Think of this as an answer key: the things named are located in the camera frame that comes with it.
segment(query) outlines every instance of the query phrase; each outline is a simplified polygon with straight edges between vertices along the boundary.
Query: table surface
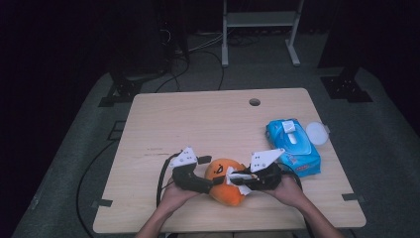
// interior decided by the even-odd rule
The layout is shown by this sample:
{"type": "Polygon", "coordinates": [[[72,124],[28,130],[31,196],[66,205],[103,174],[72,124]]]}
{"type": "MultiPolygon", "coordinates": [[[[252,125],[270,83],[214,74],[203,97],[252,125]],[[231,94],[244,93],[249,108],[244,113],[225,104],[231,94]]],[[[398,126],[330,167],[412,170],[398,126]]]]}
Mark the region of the table surface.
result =
{"type": "MultiPolygon", "coordinates": [[[[269,150],[265,125],[296,118],[305,127],[320,117],[304,88],[139,94],[133,101],[93,229],[97,233],[137,232],[156,208],[158,178],[164,161],[186,146],[196,156],[229,158],[244,165],[251,153],[269,150]],[[258,99],[259,106],[252,106],[258,99]]],[[[306,195],[336,227],[362,227],[365,216],[330,141],[317,148],[321,174],[302,179],[306,195]]],[[[194,171],[204,177],[207,165],[194,171]]],[[[165,181],[171,169],[165,174],[165,181]]],[[[253,191],[240,206],[223,205],[207,194],[187,201],[162,232],[290,230],[305,228],[294,208],[253,191]]]]}

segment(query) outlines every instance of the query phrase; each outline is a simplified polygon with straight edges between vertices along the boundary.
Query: black strap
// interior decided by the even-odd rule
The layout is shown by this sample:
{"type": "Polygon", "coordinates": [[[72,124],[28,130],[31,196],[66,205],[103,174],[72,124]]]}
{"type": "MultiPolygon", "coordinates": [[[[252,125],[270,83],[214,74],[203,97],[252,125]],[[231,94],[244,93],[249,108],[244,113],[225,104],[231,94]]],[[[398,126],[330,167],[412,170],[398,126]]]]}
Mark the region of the black strap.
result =
{"type": "Polygon", "coordinates": [[[163,185],[163,178],[164,178],[164,174],[166,173],[167,166],[169,165],[170,160],[172,160],[172,158],[174,158],[174,157],[179,156],[179,154],[180,153],[173,154],[172,156],[167,158],[166,161],[164,161],[163,167],[161,168],[160,176],[158,178],[158,183],[157,183],[157,207],[160,204],[160,196],[161,196],[161,190],[162,190],[162,185],[163,185]]]}

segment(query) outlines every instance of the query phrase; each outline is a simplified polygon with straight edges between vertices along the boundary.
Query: dark background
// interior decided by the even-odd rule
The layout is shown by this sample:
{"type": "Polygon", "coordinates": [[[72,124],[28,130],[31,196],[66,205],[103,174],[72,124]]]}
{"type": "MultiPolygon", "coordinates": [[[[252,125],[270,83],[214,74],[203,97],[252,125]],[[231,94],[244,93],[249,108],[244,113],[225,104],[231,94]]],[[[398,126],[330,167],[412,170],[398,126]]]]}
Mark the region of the dark background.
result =
{"type": "MultiPolygon", "coordinates": [[[[230,11],[288,10],[294,1],[230,2],[230,11]]],[[[188,33],[221,31],[221,0],[184,0],[188,33]]],[[[96,80],[110,62],[160,70],[163,1],[0,1],[1,236],[10,236],[96,80]]],[[[419,134],[418,1],[306,0],[299,32],[330,30],[320,67],[376,75],[419,134]]]]}

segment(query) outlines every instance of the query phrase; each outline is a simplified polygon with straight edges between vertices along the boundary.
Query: white shelf frame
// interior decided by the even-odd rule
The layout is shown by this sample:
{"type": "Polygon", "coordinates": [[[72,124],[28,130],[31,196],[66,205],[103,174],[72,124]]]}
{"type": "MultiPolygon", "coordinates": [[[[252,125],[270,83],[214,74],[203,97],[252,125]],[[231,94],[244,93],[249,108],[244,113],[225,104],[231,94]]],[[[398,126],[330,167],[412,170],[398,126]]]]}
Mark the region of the white shelf frame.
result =
{"type": "Polygon", "coordinates": [[[285,40],[287,50],[294,66],[300,66],[300,60],[294,49],[297,27],[299,25],[304,0],[299,0],[296,11],[283,12],[240,12],[228,13],[228,0],[223,1],[223,42],[222,66],[229,65],[228,28],[233,27],[281,27],[291,26],[290,38],[285,40]]]}

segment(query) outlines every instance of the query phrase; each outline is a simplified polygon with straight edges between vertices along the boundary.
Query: metal shelf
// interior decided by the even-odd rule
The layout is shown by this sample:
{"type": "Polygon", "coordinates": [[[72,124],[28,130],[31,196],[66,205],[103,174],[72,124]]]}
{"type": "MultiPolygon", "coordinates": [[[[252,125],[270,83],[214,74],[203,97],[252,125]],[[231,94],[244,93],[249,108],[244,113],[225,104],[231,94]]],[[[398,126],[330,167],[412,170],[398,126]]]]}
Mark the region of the metal shelf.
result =
{"type": "Polygon", "coordinates": [[[295,11],[228,13],[227,27],[293,26],[295,11]]]}

